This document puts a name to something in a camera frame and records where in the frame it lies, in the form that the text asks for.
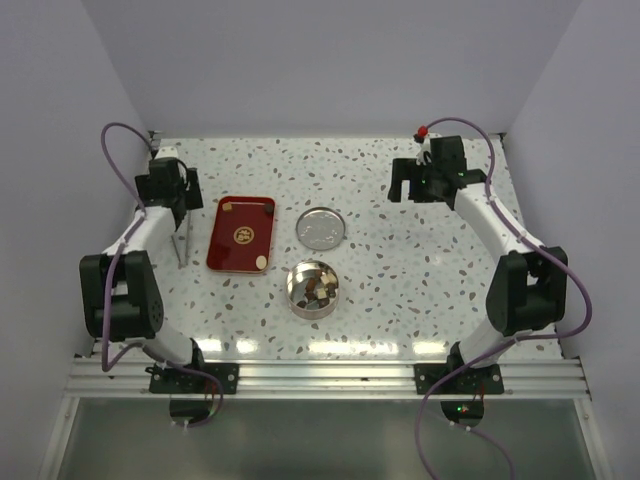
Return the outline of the round silver tin lid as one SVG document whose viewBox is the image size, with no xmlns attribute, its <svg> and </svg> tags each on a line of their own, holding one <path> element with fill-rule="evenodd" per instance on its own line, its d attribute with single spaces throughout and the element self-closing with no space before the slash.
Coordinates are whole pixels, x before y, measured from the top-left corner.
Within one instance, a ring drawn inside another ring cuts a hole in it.
<svg viewBox="0 0 640 480">
<path fill-rule="evenodd" d="M 346 224 L 337 211 L 315 207 L 300 215 L 295 230 L 298 240 L 305 247 L 314 251 L 328 251 L 342 242 Z"/>
</svg>

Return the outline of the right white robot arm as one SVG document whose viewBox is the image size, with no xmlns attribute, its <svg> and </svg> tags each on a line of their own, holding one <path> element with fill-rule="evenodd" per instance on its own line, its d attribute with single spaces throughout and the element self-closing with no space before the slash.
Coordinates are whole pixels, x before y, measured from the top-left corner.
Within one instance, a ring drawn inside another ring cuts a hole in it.
<svg viewBox="0 0 640 480">
<path fill-rule="evenodd" d="M 488 177 L 467 166 L 459 136 L 429 138 L 422 127 L 414 135 L 420 150 L 414 159 L 392 163 L 388 199 L 401 201 L 402 184 L 415 203 L 444 203 L 479 237 L 495 262 L 488 287 L 486 318 L 451 348 L 445 369 L 451 389 L 468 392 L 481 380 L 480 368 L 497 363 L 519 338 L 547 328 L 565 314 L 568 263 L 560 247 L 545 247 L 531 237 L 501 201 L 487 190 Z"/>
</svg>

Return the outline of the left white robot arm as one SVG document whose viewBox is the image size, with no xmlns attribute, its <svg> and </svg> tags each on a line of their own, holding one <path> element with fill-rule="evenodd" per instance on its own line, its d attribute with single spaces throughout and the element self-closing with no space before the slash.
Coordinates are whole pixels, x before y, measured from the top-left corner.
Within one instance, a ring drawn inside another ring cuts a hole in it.
<svg viewBox="0 0 640 480">
<path fill-rule="evenodd" d="M 203 207 L 197 170 L 188 168 L 174 148 L 161 149 L 148 172 L 135 177 L 142 205 L 131 224 L 100 254 L 80 260 L 85 325 L 102 343 L 103 370 L 133 348 L 173 369 L 185 392 L 201 390 L 208 379 L 197 342 L 165 323 L 164 305 L 150 256 L 172 240 L 190 212 Z M 108 347 L 122 343 L 111 357 Z"/>
</svg>

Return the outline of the metal serving tongs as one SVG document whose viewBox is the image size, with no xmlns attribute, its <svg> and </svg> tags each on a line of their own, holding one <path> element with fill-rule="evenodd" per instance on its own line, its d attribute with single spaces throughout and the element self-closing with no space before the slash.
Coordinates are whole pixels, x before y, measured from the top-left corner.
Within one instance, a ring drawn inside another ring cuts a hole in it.
<svg viewBox="0 0 640 480">
<path fill-rule="evenodd" d="M 186 267 L 189 262 L 189 235 L 192 211 L 194 210 L 195 204 L 194 198 L 197 184 L 197 171 L 189 168 L 182 160 L 178 160 L 178 165 L 184 171 L 183 183 L 185 188 L 185 215 L 182 218 L 179 227 L 171 236 L 171 241 L 178 261 L 178 267 L 183 268 Z"/>
</svg>

